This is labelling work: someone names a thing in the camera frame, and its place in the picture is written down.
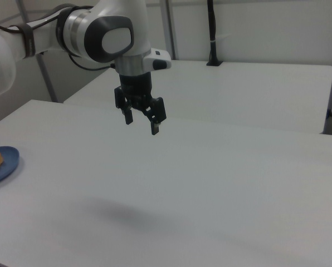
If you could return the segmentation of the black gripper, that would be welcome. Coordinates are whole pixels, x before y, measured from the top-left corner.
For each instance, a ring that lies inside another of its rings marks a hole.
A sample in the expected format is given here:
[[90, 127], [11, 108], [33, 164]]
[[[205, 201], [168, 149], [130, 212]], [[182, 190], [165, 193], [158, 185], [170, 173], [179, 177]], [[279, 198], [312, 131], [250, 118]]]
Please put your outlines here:
[[160, 124], [166, 120], [164, 101], [152, 98], [152, 76], [147, 72], [138, 76], [119, 75], [120, 85], [114, 90], [115, 106], [121, 109], [127, 125], [133, 122], [131, 108], [139, 111], [150, 121], [152, 135], [159, 132]]

